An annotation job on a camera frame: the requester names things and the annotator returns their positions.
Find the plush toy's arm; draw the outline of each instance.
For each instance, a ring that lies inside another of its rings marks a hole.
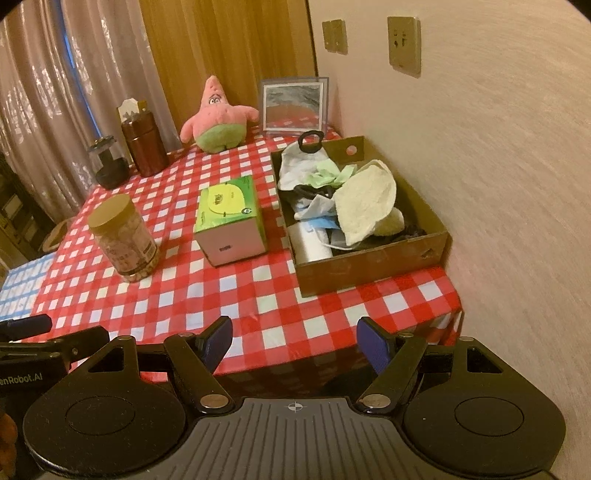
[[[248,121],[258,122],[259,113],[256,108],[246,105],[238,105],[236,108],[240,109],[240,111],[244,113]]]
[[[190,118],[189,120],[187,120],[182,129],[181,129],[181,134],[180,134],[180,139],[181,142],[183,143],[189,143],[191,141],[193,141],[193,118]]]

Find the silver screw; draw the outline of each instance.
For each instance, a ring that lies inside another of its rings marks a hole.
[[[381,393],[373,393],[359,400],[367,408],[385,408],[390,405],[390,399]]]
[[[199,401],[205,408],[222,408],[230,403],[227,396],[217,393],[205,395],[204,397],[201,397],[201,400]]]

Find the red and white checkered tablecloth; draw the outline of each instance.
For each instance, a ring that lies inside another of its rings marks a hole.
[[[330,132],[331,138],[337,135]],[[102,325],[111,338],[133,335],[138,342],[161,342],[173,333],[199,332],[228,315],[234,339],[216,373],[237,374],[236,382],[245,371],[263,382],[264,368],[287,362],[308,359],[301,372],[319,365],[312,358],[331,364],[338,360],[334,352],[355,344],[355,325],[364,315],[390,331],[417,329],[431,342],[452,341],[460,300],[439,267],[302,298],[286,248],[270,156],[294,140],[263,138],[253,129],[247,145],[215,155],[190,151],[154,177],[134,176],[113,192],[97,187],[57,251],[33,307],[33,313],[50,315],[54,328],[29,341]],[[199,191],[249,174],[263,208],[269,251],[213,268],[193,240]],[[117,275],[86,223],[100,202],[121,192],[132,196],[161,249],[155,273],[134,284]],[[345,368],[359,360],[350,358]],[[294,365],[275,373],[292,374]],[[300,389],[305,386],[304,379]]]

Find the gray ribbed plate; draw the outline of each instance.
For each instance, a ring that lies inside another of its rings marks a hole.
[[[41,479],[60,478],[45,473]],[[247,398],[200,420],[171,456],[136,480],[457,480],[419,458],[394,425],[354,412],[344,398]],[[545,474],[530,480],[550,480]]]

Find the pink starfish plush toy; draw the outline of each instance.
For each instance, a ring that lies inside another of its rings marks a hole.
[[[230,105],[219,80],[211,76],[205,82],[201,108],[181,129],[181,141],[195,140],[204,152],[218,153],[244,142],[246,122],[257,122],[258,118],[256,108]]]

